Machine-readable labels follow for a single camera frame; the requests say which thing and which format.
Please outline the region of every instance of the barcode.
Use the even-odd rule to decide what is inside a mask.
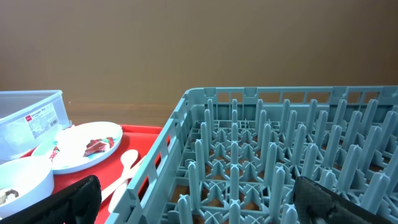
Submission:
[[[50,123],[50,127],[54,126],[54,125],[57,124],[57,123],[58,123],[58,120],[57,120],[57,119],[53,120],[53,121]]]

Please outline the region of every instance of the plate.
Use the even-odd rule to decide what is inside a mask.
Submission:
[[[120,125],[111,122],[93,122],[73,126],[60,131],[54,141],[45,141],[37,146],[32,156],[45,156],[50,159],[50,155],[57,145],[60,151],[74,150],[73,152],[71,151],[71,155],[76,154],[75,149],[79,149],[77,154],[80,155],[82,152],[81,146],[85,146],[90,140],[104,139],[106,137],[113,138],[113,147],[104,152],[97,152],[87,157],[77,156],[76,159],[70,159],[67,162],[57,162],[54,159],[54,174],[70,174],[92,167],[108,158],[119,147],[122,135],[123,131]]]

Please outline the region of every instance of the red logo on label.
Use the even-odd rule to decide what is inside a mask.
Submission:
[[[27,122],[32,121],[32,117],[30,115],[26,116],[25,119]]]

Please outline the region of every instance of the plastic bin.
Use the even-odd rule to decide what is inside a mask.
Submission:
[[[188,90],[107,223],[296,223],[300,175],[398,223],[397,111],[397,86]]]
[[[61,90],[0,91],[0,164],[69,126]]]

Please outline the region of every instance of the plastic spoon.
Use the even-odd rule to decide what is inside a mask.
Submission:
[[[127,150],[122,154],[120,157],[120,161],[123,165],[122,176],[126,174],[126,172],[131,169],[131,166],[135,163],[138,158],[138,152],[135,149]],[[109,203],[108,211],[110,213],[113,212],[115,206],[118,204],[119,200],[121,199],[124,191],[127,188],[127,184],[129,183],[128,180],[125,180],[113,193],[111,201]]]
[[[125,180],[133,178],[136,172],[138,171],[139,166],[144,161],[145,156],[131,169],[129,169],[125,174],[119,177],[119,179],[115,180],[111,185],[105,188],[101,192],[102,202],[104,202],[111,194],[114,192]]]

